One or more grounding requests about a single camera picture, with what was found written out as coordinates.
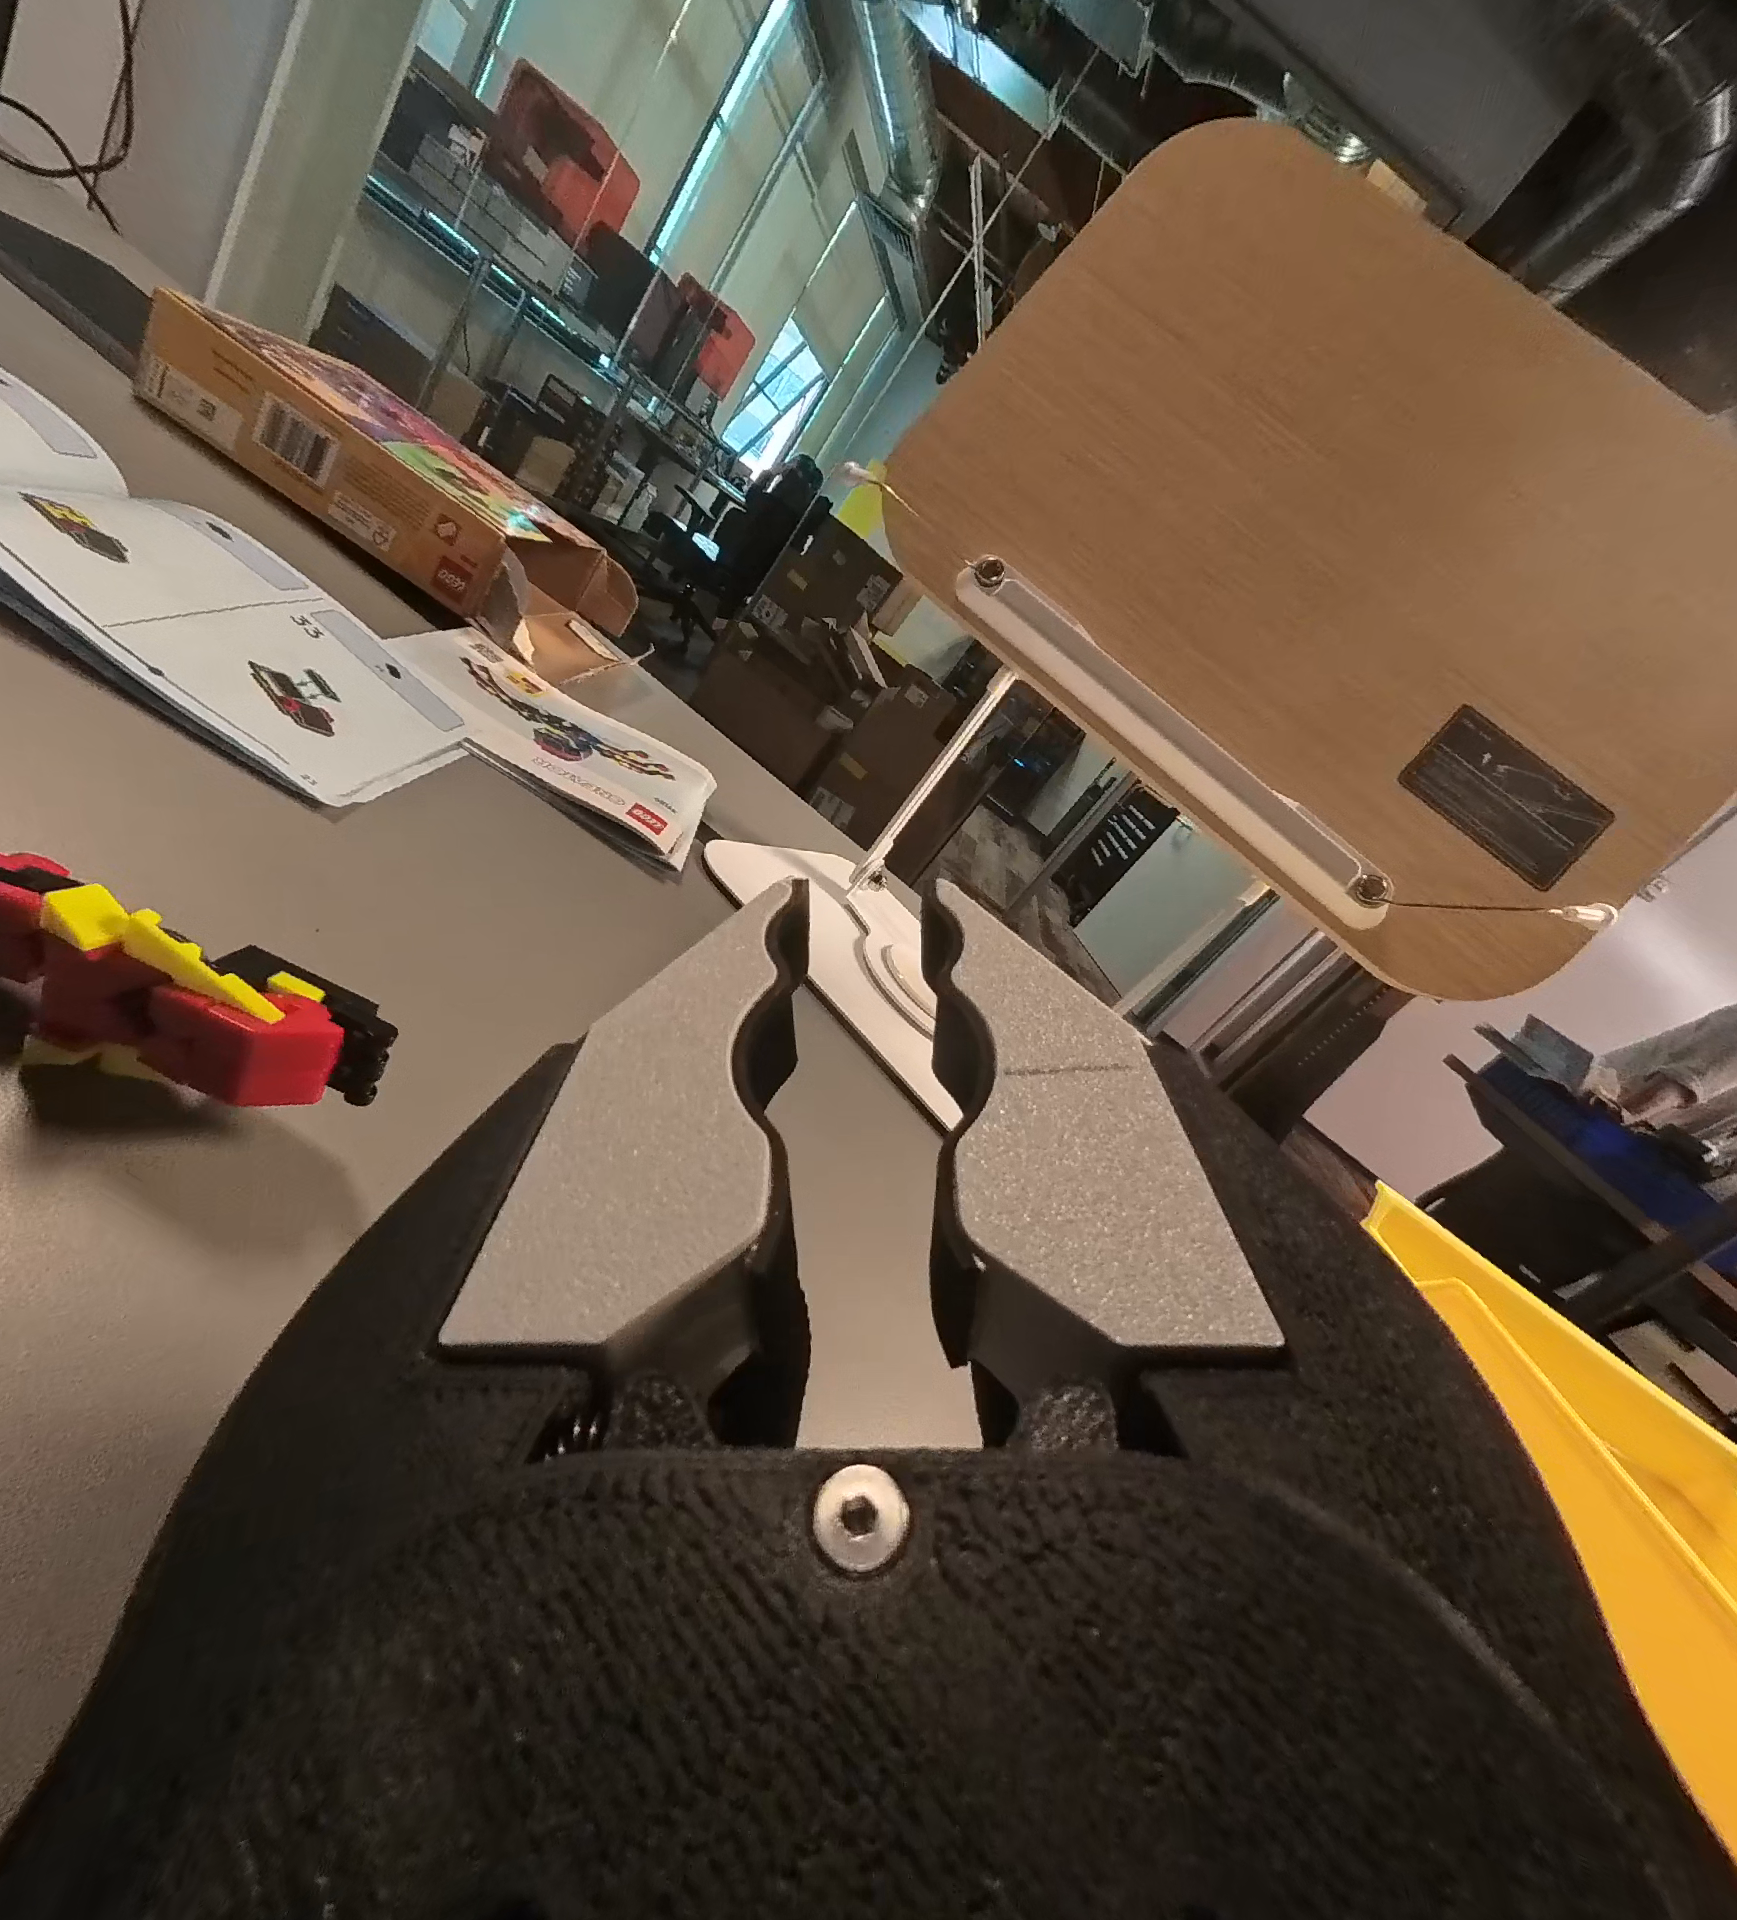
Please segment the closed instruction booklet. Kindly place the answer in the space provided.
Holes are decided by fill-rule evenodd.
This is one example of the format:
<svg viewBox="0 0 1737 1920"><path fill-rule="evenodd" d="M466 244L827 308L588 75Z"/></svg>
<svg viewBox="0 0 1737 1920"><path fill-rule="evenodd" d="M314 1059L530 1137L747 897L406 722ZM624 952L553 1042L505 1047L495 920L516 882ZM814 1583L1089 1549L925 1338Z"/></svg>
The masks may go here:
<svg viewBox="0 0 1737 1920"><path fill-rule="evenodd" d="M583 707L477 630L389 640L406 677L466 725L470 753L659 871L685 871L713 797L697 759Z"/></svg>

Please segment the red yellow black brick model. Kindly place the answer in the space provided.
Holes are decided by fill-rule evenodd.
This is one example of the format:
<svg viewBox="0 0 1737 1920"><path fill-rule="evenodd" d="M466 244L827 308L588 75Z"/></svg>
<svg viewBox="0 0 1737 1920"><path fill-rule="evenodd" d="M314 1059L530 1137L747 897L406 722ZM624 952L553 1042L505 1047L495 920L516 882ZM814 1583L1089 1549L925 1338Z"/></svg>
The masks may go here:
<svg viewBox="0 0 1737 1920"><path fill-rule="evenodd" d="M267 948L211 952L154 910L33 851L0 851L0 987L27 1067L99 1067L220 1105L370 1105L399 1028Z"/></svg>

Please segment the open instruction booklet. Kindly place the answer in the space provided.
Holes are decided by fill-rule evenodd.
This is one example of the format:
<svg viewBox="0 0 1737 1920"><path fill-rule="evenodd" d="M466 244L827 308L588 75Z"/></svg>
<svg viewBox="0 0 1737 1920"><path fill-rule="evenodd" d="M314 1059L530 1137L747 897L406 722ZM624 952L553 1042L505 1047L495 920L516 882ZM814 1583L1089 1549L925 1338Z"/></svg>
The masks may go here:
<svg viewBox="0 0 1737 1920"><path fill-rule="evenodd" d="M354 612L225 516L134 498L85 427L2 365L0 610L320 806L377 801L470 747Z"/></svg>

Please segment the yellow plastic bin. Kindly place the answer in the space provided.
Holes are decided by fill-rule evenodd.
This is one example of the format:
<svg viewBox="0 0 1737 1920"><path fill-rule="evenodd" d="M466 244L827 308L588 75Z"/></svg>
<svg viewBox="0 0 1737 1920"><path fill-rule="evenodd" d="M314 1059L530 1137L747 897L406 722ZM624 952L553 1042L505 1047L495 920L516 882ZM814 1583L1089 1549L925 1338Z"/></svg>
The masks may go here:
<svg viewBox="0 0 1737 1920"><path fill-rule="evenodd" d="M1391 1186L1364 1227L1516 1429L1659 1742L1737 1861L1737 1446Z"/></svg>

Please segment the blue plastic crate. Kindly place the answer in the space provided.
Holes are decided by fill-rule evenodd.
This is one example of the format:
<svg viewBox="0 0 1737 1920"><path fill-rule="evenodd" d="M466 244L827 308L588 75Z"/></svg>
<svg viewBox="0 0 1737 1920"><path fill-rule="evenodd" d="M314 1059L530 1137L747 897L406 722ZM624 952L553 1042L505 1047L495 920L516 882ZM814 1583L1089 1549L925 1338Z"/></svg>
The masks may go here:
<svg viewBox="0 0 1737 1920"><path fill-rule="evenodd" d="M1496 1150L1425 1200L1480 1256L1561 1288L1715 1213L1702 1140L1620 1116L1591 1089L1591 1050L1539 1018L1480 1038L1484 1063L1447 1067Z"/></svg>

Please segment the black office chair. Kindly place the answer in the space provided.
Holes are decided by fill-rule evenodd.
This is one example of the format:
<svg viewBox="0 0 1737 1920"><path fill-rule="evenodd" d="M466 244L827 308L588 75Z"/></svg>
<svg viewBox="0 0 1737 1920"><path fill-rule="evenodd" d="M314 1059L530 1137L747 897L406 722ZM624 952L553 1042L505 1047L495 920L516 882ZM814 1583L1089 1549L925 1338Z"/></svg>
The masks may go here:
<svg viewBox="0 0 1737 1920"><path fill-rule="evenodd" d="M712 635L719 618L736 616L816 503L827 506L824 464L797 452L766 470L747 498L725 513L712 533L713 558L695 539L669 529L657 546L657 567L676 638L659 638L657 651L683 661L695 630Z"/></svg>

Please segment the orange cardboard toy box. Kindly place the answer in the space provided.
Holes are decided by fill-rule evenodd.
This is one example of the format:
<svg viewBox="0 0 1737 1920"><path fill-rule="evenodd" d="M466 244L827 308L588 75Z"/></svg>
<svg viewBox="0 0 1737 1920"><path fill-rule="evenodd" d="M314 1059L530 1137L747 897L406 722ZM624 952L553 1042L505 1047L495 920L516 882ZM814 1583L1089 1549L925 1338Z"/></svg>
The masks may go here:
<svg viewBox="0 0 1737 1920"><path fill-rule="evenodd" d="M606 640L636 622L595 539L348 360L155 286L134 391L524 661L549 606Z"/></svg>

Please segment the wooden book stand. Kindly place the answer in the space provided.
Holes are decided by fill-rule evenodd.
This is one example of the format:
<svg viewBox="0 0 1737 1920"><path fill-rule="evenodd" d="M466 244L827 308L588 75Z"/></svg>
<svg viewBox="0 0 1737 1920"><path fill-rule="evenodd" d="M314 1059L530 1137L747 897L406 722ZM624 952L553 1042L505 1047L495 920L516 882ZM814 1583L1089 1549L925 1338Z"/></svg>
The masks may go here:
<svg viewBox="0 0 1737 1920"><path fill-rule="evenodd" d="M1400 994L1737 797L1737 440L1294 129L1140 159L883 470L893 561Z"/></svg>

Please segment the metal storage shelf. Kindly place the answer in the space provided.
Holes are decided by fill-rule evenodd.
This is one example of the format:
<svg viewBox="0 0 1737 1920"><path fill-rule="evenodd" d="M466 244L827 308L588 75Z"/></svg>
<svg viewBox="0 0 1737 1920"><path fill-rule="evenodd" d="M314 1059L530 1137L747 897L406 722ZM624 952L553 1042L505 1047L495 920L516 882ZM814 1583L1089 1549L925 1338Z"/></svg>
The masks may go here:
<svg viewBox="0 0 1737 1920"><path fill-rule="evenodd" d="M588 533L712 546L747 494L690 381L679 275L628 231L566 242L481 171L496 108L408 58L311 345L370 372Z"/></svg>

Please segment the large red black case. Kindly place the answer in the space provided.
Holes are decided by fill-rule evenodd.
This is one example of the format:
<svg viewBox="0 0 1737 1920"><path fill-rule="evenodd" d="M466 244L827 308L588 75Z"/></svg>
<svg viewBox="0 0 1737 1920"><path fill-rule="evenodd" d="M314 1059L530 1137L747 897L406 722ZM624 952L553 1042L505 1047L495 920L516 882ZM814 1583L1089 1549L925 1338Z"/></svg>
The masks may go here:
<svg viewBox="0 0 1737 1920"><path fill-rule="evenodd" d="M508 74L481 171L571 244L624 231L640 192L614 138L530 59Z"/></svg>

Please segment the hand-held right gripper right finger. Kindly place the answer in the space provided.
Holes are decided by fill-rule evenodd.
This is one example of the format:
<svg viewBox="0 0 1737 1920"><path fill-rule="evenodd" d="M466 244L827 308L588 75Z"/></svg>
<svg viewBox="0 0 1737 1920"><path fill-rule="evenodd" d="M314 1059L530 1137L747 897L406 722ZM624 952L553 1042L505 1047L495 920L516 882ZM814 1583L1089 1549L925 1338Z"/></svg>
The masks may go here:
<svg viewBox="0 0 1737 1920"><path fill-rule="evenodd" d="M929 1256L950 1364L1279 1361L1285 1331L1140 1033L947 879L925 977L958 1105Z"/></svg>

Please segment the small red black case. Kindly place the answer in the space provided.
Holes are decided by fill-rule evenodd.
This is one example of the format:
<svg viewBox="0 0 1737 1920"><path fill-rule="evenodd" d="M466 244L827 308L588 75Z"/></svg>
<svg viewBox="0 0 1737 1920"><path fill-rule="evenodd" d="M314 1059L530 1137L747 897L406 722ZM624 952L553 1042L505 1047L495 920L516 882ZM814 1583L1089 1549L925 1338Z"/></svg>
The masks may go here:
<svg viewBox="0 0 1737 1920"><path fill-rule="evenodd" d="M719 401L731 398L736 372L755 352L755 336L740 313L712 292L695 275L679 277L679 296L685 298L690 322L697 330L697 345L690 354L690 381L709 388Z"/></svg>

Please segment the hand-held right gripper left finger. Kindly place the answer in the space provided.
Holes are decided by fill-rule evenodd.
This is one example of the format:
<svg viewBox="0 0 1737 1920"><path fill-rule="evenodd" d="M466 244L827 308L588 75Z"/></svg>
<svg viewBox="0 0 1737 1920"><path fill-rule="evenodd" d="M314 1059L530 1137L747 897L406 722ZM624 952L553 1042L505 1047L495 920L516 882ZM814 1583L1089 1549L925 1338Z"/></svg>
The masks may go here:
<svg viewBox="0 0 1737 1920"><path fill-rule="evenodd" d="M807 1367L783 1140L809 889L777 879L577 1042L440 1322L451 1354Z"/></svg>

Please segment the silver spiral ventilation duct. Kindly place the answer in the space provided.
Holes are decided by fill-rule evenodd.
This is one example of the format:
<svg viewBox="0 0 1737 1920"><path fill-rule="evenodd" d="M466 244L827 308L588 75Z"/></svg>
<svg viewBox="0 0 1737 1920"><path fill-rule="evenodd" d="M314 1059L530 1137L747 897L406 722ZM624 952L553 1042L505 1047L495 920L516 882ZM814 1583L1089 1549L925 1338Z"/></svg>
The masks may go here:
<svg viewBox="0 0 1737 1920"><path fill-rule="evenodd" d="M945 178L932 43L907 3L847 3L853 78L876 161L865 211L885 272L913 315L932 303L929 219Z"/></svg>

